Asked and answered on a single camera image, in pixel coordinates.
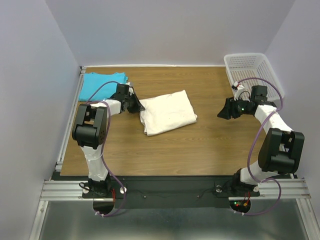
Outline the white t shirt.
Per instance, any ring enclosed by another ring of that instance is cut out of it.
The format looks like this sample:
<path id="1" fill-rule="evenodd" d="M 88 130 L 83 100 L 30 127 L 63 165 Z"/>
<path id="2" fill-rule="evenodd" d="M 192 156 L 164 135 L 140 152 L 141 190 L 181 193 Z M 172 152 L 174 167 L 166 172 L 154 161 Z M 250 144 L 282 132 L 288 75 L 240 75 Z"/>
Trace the white t shirt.
<path id="1" fill-rule="evenodd" d="M 185 90 L 142 99 L 145 110 L 139 113 L 148 137 L 159 135 L 197 122 L 193 106 Z"/>

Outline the white plastic basket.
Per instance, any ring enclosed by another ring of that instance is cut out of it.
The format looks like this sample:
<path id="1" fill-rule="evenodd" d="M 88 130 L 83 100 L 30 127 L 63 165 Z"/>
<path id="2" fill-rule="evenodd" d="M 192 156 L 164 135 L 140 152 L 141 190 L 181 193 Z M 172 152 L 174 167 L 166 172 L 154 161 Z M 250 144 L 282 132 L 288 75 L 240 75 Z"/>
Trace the white plastic basket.
<path id="1" fill-rule="evenodd" d="M 278 107 L 281 105 L 281 100 L 275 89 L 261 79 L 267 80 L 273 84 L 280 92 L 282 98 L 285 97 L 285 92 L 273 70 L 268 58 L 262 53 L 236 53 L 227 54 L 224 56 L 225 71 L 230 85 L 243 79 L 241 84 L 247 91 L 250 91 L 252 86 L 262 85 L 267 87 L 267 99 L 274 102 Z"/>

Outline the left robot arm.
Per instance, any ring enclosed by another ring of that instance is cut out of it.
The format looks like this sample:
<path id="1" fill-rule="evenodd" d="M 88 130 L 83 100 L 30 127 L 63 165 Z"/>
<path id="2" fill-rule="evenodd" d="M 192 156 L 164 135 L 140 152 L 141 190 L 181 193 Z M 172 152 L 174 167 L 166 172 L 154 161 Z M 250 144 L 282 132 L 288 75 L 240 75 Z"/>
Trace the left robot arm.
<path id="1" fill-rule="evenodd" d="M 78 106 L 71 136 L 81 148 L 88 167 L 88 182 L 79 184 L 84 194 L 106 197 L 112 191 L 111 174 L 103 160 L 111 116 L 125 111 L 135 114 L 144 110 L 129 83 L 117 83 L 115 93 L 110 98 Z"/>

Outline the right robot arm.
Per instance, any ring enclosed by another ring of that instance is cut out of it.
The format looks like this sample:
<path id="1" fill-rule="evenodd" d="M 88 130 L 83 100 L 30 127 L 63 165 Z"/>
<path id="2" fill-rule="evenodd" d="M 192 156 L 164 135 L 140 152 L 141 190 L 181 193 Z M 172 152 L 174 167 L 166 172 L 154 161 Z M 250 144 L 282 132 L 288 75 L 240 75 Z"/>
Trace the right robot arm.
<path id="1" fill-rule="evenodd" d="M 294 174 L 299 167 L 305 136 L 294 131 L 281 118 L 276 104 L 267 98 L 268 88 L 254 85 L 248 100 L 242 99 L 246 88 L 238 82 L 232 85 L 235 95 L 225 100 L 217 117 L 230 120 L 242 115 L 252 115 L 261 124 L 259 133 L 266 136 L 259 150 L 257 161 L 239 169 L 230 182 L 231 192 L 242 195 L 251 192 L 258 183 L 277 175 Z"/>

